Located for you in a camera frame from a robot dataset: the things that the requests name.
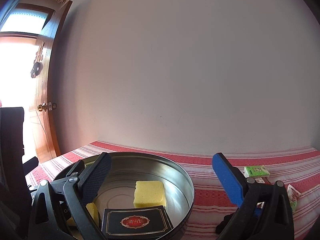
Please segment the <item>wooden door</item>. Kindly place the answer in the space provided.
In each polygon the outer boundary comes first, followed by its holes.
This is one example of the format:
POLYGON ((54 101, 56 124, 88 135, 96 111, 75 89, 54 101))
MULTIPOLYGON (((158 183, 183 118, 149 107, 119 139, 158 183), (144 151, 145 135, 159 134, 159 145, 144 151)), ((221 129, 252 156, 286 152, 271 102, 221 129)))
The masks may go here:
POLYGON ((72 1, 68 1, 59 10, 53 12, 35 42, 37 50, 44 42, 43 69, 37 77, 31 78, 34 82, 34 99, 29 107, 29 120, 36 156, 40 163, 61 154, 53 121, 53 111, 39 112, 37 106, 44 102, 54 102, 52 100, 54 57, 57 51, 57 41, 61 36, 61 30, 71 5, 72 1))

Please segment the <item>green Pulada candy packet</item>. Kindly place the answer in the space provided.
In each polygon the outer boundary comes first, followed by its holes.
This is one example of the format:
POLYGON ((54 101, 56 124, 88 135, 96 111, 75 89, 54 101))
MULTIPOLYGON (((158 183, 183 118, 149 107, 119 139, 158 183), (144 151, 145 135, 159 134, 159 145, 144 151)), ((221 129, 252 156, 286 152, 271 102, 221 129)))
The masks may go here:
POLYGON ((296 190, 291 184, 289 184, 287 186, 287 195, 289 198, 291 210, 294 213, 297 209, 301 193, 298 190, 296 190))

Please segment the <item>brass door knob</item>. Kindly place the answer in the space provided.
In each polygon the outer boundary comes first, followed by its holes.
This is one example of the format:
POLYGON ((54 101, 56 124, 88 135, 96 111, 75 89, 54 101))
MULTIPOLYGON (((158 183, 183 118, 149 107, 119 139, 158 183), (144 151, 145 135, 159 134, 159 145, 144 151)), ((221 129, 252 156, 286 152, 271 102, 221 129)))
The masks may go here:
POLYGON ((54 102, 42 103, 37 106, 39 112, 53 111, 57 109, 57 104, 54 102))

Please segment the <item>yellow sponge with bite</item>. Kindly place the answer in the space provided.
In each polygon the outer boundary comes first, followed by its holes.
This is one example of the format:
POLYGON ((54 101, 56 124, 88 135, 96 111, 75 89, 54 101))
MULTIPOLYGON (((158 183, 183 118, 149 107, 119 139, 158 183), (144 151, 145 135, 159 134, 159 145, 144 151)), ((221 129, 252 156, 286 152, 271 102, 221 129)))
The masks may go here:
POLYGON ((161 181, 136 181, 133 204, 136 208, 166 207, 164 185, 161 181))

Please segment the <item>black playing card box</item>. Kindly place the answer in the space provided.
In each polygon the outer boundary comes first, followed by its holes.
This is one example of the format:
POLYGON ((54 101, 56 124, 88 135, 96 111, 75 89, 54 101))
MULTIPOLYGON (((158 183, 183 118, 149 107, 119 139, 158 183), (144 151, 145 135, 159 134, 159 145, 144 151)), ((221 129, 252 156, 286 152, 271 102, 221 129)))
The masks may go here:
POLYGON ((105 209, 101 231, 107 239, 158 239, 173 229, 162 205, 105 209))

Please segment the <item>green tissue pack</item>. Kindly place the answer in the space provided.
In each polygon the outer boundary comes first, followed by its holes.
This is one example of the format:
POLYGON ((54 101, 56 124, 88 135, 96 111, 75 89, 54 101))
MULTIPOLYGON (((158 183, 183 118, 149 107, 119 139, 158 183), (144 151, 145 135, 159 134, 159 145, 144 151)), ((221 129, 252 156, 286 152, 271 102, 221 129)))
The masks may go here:
POLYGON ((267 170, 267 168, 264 165, 245 166, 244 176, 246 178, 269 177, 270 172, 267 170))

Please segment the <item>red striped tablecloth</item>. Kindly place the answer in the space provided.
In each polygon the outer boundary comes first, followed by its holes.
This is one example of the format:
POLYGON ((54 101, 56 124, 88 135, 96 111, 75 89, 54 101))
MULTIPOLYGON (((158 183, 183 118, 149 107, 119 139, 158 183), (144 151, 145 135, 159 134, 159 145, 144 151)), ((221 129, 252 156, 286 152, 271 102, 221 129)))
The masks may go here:
MULTIPOLYGON (((34 186, 43 179, 52 181, 72 163, 101 152, 151 153, 175 161, 189 173, 195 186, 195 203, 184 239, 216 239, 217 224, 235 210, 214 174, 212 154, 159 152, 94 141, 39 164, 26 175, 27 184, 34 186)), ((278 152, 226 153, 225 157, 240 170, 245 166, 264 165, 270 172, 269 182, 281 180, 300 192, 293 221, 295 239, 303 239, 319 216, 319 150, 306 146, 278 152)))

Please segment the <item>red snack packet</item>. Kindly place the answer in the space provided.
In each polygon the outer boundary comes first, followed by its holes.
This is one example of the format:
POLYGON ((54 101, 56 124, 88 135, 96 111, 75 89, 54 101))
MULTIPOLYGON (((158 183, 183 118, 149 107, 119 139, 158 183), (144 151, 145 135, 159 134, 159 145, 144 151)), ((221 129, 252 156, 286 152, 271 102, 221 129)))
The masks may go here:
POLYGON ((267 177, 258 177, 258 178, 255 178, 255 181, 257 183, 260 183, 260 184, 267 184, 267 185, 271 185, 270 181, 268 180, 267 177))

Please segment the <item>door hanging ornament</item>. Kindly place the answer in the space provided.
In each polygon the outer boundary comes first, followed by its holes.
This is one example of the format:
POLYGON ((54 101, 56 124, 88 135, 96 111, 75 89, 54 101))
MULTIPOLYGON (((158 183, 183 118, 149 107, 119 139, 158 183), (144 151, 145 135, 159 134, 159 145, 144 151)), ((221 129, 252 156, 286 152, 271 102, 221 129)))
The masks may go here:
POLYGON ((38 48, 38 51, 36 52, 36 57, 35 57, 35 60, 34 60, 34 64, 33 64, 33 67, 31 69, 31 72, 30 72, 30 76, 31 78, 35 78, 37 77, 42 69, 43 69, 43 64, 42 64, 42 60, 43 60, 43 47, 44 47, 44 42, 41 43, 41 45, 39 46, 38 48))

